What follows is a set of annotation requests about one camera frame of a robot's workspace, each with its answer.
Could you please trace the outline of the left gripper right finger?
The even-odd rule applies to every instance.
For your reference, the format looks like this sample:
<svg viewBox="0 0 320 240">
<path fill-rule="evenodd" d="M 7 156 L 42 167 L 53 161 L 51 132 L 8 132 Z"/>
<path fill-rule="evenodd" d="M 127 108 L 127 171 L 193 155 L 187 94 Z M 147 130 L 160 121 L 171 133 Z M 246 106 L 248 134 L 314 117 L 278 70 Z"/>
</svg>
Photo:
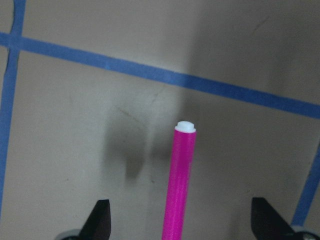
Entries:
<svg viewBox="0 0 320 240">
<path fill-rule="evenodd" d="M 263 197 L 251 200 L 251 230 L 257 240 L 295 239 L 295 231 Z"/>
</svg>

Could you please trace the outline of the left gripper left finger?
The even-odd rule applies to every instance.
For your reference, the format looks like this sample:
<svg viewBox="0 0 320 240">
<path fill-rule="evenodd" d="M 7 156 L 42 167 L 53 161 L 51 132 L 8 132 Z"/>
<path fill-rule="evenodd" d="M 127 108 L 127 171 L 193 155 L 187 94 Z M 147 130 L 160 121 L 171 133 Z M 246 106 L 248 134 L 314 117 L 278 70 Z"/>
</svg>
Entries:
<svg viewBox="0 0 320 240">
<path fill-rule="evenodd" d="M 78 234 L 79 240 L 108 240 L 111 235 L 111 209 L 108 199 L 98 200 Z"/>
</svg>

